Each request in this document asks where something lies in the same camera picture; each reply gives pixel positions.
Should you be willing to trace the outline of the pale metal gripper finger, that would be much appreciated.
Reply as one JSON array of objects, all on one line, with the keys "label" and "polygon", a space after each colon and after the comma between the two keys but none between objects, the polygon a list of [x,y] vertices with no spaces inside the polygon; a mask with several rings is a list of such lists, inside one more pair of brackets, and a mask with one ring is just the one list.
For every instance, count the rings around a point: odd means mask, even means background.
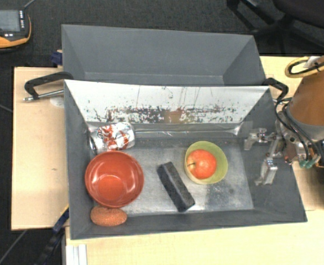
[{"label": "pale metal gripper finger", "polygon": [[266,128],[252,129],[244,140],[244,150],[249,151],[257,143],[267,143],[276,139],[276,132],[267,133]]},{"label": "pale metal gripper finger", "polygon": [[260,175],[255,180],[255,185],[271,185],[277,173],[278,167],[273,159],[266,158],[260,168]]}]

